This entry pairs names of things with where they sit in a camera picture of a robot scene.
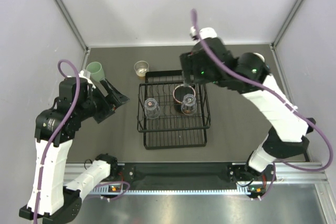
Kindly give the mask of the red and black skull mug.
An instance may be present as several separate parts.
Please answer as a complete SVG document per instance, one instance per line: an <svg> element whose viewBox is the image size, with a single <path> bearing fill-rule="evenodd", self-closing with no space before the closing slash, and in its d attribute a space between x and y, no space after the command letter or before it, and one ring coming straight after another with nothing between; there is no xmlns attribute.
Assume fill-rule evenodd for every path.
<svg viewBox="0 0 336 224"><path fill-rule="evenodd" d="M192 88L190 86L185 87L181 84L173 90L174 109L177 113L183 114L181 111L181 104L186 94L193 94L196 97L195 86Z"/></svg>

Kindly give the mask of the small clear glass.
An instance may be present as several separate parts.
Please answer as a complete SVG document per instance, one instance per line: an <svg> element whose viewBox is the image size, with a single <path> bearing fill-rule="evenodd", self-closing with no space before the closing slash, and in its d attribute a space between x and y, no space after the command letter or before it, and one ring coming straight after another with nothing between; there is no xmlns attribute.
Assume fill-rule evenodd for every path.
<svg viewBox="0 0 336 224"><path fill-rule="evenodd" d="M186 94L181 104L181 111L185 115L193 115L197 111L196 97L193 94Z"/></svg>
<svg viewBox="0 0 336 224"><path fill-rule="evenodd" d="M160 116L160 106L156 99L148 98L145 100L144 113L148 119L157 119Z"/></svg>

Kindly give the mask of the light blue ceramic mug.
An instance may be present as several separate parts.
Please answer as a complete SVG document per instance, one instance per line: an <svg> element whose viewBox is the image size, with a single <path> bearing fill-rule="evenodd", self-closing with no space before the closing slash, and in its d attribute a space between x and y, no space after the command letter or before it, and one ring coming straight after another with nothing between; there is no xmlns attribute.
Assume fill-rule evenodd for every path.
<svg viewBox="0 0 336 224"><path fill-rule="evenodd" d="M262 54L255 52L254 55L258 56L265 63L265 57Z"/></svg>

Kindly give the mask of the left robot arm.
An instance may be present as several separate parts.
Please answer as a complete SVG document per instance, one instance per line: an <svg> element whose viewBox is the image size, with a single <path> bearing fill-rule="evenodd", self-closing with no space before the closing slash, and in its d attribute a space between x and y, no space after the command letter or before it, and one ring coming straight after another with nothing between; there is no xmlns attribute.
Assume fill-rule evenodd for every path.
<svg viewBox="0 0 336 224"><path fill-rule="evenodd" d="M21 218L43 223L69 223L77 216L83 200L103 180L120 175L117 159L98 155L91 166L73 181L64 184L66 161L76 132L83 121L101 123L129 101L107 79L100 83L103 95L85 77L67 77L59 84L59 95L50 109L36 118L36 169L31 197L21 207Z"/></svg>

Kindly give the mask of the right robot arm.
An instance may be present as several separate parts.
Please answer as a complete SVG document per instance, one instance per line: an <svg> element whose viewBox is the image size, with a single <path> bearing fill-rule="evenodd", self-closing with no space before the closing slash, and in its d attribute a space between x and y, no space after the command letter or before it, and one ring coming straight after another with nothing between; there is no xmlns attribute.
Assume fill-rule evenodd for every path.
<svg viewBox="0 0 336 224"><path fill-rule="evenodd" d="M213 83L236 91L271 123L265 140L250 154L246 162L246 176L251 180L258 180L273 161L305 153L309 146L306 135L313 129L288 109L291 104L279 88L263 56L246 52L235 58L218 37L206 38L204 41L224 66L251 80L251 83L243 82L217 66L200 42L190 52L180 55L184 82Z"/></svg>

